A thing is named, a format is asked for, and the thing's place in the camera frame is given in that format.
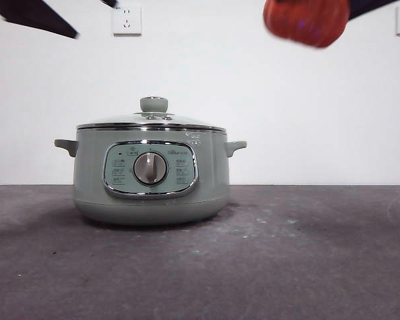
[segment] control panel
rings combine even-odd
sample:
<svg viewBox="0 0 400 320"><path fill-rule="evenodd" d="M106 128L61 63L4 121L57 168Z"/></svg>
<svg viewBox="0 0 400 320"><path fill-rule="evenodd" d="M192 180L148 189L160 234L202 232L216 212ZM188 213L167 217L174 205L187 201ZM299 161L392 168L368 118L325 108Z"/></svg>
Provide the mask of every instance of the control panel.
<svg viewBox="0 0 400 320"><path fill-rule="evenodd" d="M197 179L195 152L185 143L124 141L112 145L105 156L104 186L116 197L181 197Z"/></svg>

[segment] silver knob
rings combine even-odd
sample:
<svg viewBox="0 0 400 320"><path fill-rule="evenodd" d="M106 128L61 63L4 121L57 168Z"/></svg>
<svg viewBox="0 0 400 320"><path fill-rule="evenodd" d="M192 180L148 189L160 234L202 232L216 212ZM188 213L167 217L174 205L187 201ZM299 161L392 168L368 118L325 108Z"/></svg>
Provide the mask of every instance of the silver knob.
<svg viewBox="0 0 400 320"><path fill-rule="evenodd" d="M134 174L140 182L154 185L166 175L166 161L157 153L148 152L135 160Z"/></svg>
<svg viewBox="0 0 400 320"><path fill-rule="evenodd" d="M167 111L167 99L162 97L146 97L141 99L142 112L165 113Z"/></svg>

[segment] dark blurred object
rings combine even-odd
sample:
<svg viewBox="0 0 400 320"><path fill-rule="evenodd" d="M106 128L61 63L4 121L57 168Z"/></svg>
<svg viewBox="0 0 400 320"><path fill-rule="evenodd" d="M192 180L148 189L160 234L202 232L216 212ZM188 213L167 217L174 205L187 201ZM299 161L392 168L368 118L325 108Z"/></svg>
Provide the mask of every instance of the dark blurred object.
<svg viewBox="0 0 400 320"><path fill-rule="evenodd" d="M114 8L117 5L116 0L101 0L104 2L106 5L109 5L111 8Z"/></svg>
<svg viewBox="0 0 400 320"><path fill-rule="evenodd" d="M350 16L349 19L354 19L359 15L372 11L384 5L387 5L396 0L350 0Z"/></svg>
<svg viewBox="0 0 400 320"><path fill-rule="evenodd" d="M42 0L0 0L6 21L76 38L78 32Z"/></svg>

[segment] control dial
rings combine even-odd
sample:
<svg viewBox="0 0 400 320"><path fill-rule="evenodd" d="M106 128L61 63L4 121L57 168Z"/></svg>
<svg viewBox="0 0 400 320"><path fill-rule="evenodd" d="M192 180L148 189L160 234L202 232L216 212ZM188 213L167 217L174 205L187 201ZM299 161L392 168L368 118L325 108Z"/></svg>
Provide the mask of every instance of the control dial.
<svg viewBox="0 0 400 320"><path fill-rule="evenodd" d="M166 170L166 161L155 152L140 155L133 166L136 178L147 185L154 185L163 180Z"/></svg>

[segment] pot handle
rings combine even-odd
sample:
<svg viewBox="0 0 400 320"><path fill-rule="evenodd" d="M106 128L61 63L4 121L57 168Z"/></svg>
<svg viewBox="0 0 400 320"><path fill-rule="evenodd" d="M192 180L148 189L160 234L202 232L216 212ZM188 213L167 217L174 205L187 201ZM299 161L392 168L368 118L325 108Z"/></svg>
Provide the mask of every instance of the pot handle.
<svg viewBox="0 0 400 320"><path fill-rule="evenodd" d="M227 157L231 158L234 151L247 147L246 141L234 141L225 143L225 151L227 152Z"/></svg>
<svg viewBox="0 0 400 320"><path fill-rule="evenodd" d="M77 149L79 148L79 142L73 140L56 139L55 146L67 150L70 157L75 158Z"/></svg>

